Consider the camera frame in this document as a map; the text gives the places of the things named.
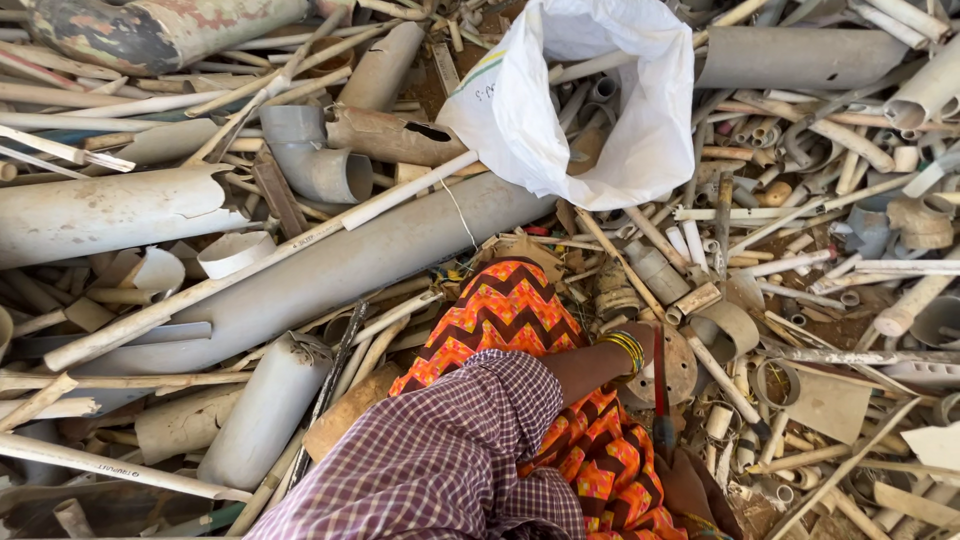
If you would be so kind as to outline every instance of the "string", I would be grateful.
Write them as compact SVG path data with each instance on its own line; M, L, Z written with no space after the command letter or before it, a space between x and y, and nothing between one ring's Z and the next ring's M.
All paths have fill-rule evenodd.
M470 235L470 243L473 244L473 249L475 250L480 249L480 247L477 246L477 241L473 238L473 233L470 232L470 227L467 226L467 219L464 217L464 212L460 210L460 203L457 203L457 198L453 196L453 193L450 191L450 188L446 186L446 182L444 182L444 179L440 179L440 185L442 185L444 189L446 189L446 192L450 194L450 198L453 199L453 206L457 207L457 213L460 214L460 222L464 224L464 229L467 231L467 234Z

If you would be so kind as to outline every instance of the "camouflage-painted pipe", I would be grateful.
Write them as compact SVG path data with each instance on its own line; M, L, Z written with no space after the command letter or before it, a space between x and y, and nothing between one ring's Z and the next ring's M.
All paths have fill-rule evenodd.
M314 12L311 0L28 0L28 22L46 44L127 75L177 71Z

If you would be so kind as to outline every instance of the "gold bangle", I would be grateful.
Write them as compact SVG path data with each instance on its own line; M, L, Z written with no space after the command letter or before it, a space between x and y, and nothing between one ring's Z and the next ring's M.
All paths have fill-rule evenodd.
M636 377L636 374L639 373L640 369L643 367L643 347L640 346L640 342L629 333L621 330L611 330L605 332L600 337L597 337L594 344L603 342L616 343L620 347L623 347L623 349L630 355L630 360L632 360L634 363L634 368L630 373L621 375L613 379L612 382L623 383L633 380L634 377Z

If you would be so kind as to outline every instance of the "woven plastic bag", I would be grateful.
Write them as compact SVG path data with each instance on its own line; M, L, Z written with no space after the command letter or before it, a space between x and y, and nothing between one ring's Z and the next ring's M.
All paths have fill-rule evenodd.
M570 150L550 103L544 61L621 49L619 120L596 167L566 175ZM659 0L530 0L510 31L451 92L437 123L491 171L591 210L644 203L693 174L690 29Z

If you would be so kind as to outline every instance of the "orange patterned fabric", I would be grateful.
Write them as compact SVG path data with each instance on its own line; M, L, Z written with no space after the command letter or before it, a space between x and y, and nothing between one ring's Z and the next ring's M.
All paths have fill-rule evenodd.
M526 258L494 259L467 283L390 395L424 388L484 349L543 356L587 344L539 266ZM653 443L612 385L562 410L537 456L517 471L525 477L541 466L558 469L570 483L591 540L686 539L662 505Z

